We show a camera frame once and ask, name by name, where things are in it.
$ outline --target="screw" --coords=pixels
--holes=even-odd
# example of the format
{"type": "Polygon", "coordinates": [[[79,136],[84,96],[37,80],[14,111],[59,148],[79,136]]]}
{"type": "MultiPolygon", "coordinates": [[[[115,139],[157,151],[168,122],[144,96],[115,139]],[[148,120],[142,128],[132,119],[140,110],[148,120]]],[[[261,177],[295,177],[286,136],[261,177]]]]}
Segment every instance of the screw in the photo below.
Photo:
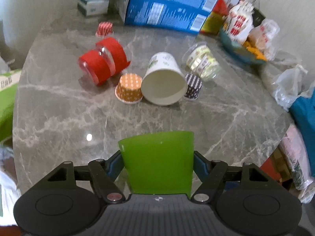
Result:
{"type": "Polygon", "coordinates": [[[209,199],[209,196],[207,194],[196,194],[194,199],[198,202],[205,202],[209,199]]]}
{"type": "Polygon", "coordinates": [[[122,199],[122,195],[119,193],[111,193],[107,195],[107,199],[110,201],[118,201],[122,199]]]}

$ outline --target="black striped paper cup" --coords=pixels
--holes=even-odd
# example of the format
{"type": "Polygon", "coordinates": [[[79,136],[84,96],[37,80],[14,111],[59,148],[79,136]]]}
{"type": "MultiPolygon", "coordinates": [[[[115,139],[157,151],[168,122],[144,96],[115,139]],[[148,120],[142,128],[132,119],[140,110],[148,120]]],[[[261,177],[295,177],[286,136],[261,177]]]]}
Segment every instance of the black striped paper cup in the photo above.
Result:
{"type": "Polygon", "coordinates": [[[196,76],[192,74],[187,74],[185,76],[185,80],[188,84],[187,92],[184,96],[184,99],[189,101],[197,100],[199,96],[199,91],[202,87],[202,81],[196,76]]]}

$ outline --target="white paper cup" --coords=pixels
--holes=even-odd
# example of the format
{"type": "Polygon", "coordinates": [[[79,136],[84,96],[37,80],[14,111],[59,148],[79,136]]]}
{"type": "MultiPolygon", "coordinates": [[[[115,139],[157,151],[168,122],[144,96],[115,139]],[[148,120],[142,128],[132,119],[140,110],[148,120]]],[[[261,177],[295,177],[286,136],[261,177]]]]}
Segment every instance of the white paper cup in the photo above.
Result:
{"type": "Polygon", "coordinates": [[[171,54],[160,52],[151,58],[141,85],[148,101],[159,106],[174,104],[185,95],[187,87],[185,76],[171,54]]]}

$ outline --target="white cloth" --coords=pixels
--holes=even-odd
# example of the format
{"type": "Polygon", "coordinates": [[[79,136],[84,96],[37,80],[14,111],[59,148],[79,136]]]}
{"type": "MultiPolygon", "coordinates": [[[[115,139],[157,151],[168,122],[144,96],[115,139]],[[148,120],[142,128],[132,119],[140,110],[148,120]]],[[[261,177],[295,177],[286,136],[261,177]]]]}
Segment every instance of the white cloth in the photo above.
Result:
{"type": "MultiPolygon", "coordinates": [[[[4,147],[0,144],[0,159],[8,159],[13,156],[9,147],[4,147]]],[[[13,216],[13,207],[16,201],[21,197],[21,192],[18,189],[14,180],[5,172],[0,165],[0,185],[1,185],[1,202],[2,213],[0,216],[0,226],[17,225],[13,216]]]]}

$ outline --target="blue cereal box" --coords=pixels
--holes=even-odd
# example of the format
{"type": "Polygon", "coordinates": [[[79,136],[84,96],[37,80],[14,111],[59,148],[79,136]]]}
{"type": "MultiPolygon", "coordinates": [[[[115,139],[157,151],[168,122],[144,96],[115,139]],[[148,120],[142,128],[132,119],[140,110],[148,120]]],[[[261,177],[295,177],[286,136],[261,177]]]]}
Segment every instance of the blue cereal box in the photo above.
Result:
{"type": "Polygon", "coordinates": [[[117,0],[126,25],[147,25],[198,34],[209,12],[165,0],[117,0]]]}

